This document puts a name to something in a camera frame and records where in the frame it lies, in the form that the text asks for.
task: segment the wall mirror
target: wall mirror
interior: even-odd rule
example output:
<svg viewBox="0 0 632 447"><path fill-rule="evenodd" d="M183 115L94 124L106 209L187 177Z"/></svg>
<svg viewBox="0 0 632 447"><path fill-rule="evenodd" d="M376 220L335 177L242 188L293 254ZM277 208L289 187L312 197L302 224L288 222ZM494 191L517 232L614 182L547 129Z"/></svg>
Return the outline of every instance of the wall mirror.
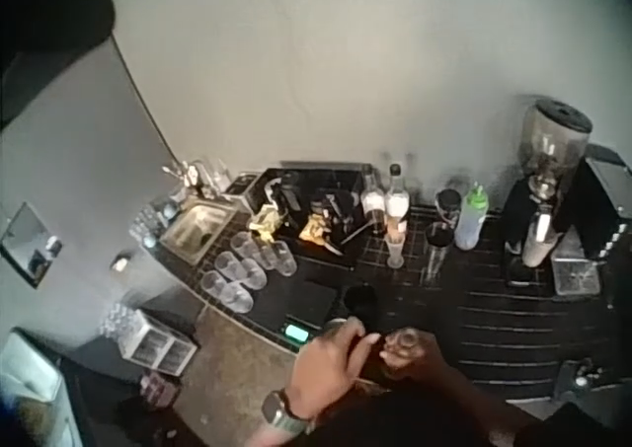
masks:
<svg viewBox="0 0 632 447"><path fill-rule="evenodd" d="M0 240L0 254L33 288L37 288L61 251L33 209L23 203Z"/></svg>

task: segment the green bottle cap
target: green bottle cap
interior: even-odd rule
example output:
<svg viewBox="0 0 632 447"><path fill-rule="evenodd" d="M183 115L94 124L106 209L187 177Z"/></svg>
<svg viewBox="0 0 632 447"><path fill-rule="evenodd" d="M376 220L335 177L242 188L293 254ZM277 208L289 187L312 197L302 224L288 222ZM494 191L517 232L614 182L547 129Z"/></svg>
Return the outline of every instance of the green bottle cap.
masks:
<svg viewBox="0 0 632 447"><path fill-rule="evenodd" d="M477 210L486 209L489 206L489 198L483 186L475 184L465 197L467 204Z"/></svg>

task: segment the white wall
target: white wall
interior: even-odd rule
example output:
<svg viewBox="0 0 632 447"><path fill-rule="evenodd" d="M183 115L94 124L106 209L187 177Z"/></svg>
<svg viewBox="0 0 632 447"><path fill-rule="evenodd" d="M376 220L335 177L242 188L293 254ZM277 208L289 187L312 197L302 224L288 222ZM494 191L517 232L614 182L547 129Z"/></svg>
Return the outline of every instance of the white wall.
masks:
<svg viewBox="0 0 632 447"><path fill-rule="evenodd" d="M632 164L625 0L115 3L122 54L183 158L233 171L398 159L428 197L457 170L497 183L528 97L543 94Z"/></svg>
<svg viewBox="0 0 632 447"><path fill-rule="evenodd" d="M143 253L123 275L109 271L135 247L127 228L141 205L174 185L160 171L169 153L110 42L58 76L0 140L4 216L27 201L64 245L37 290L0 261L0 344L17 326L74 348L129 291L148 299L174 285Z"/></svg>

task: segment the floor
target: floor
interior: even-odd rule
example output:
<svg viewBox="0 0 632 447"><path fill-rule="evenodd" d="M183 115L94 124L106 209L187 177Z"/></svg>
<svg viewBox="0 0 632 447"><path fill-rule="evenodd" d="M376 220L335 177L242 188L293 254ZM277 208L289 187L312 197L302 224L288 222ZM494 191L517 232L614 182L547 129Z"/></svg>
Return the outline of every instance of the floor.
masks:
<svg viewBox="0 0 632 447"><path fill-rule="evenodd" d="M197 320L200 351L184 377L176 411L209 447L243 445L261 401L283 386L293 356L206 309Z"/></svg>

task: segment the plastic squeeze bottle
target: plastic squeeze bottle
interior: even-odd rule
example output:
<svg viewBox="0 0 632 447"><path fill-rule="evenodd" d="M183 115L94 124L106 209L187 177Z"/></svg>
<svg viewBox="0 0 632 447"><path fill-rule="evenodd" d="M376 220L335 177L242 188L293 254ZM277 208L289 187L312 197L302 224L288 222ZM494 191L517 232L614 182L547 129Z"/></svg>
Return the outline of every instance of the plastic squeeze bottle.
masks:
<svg viewBox="0 0 632 447"><path fill-rule="evenodd" d="M454 231L454 243L464 251L472 250L485 222L490 202L483 186L475 184L461 205L461 215Z"/></svg>

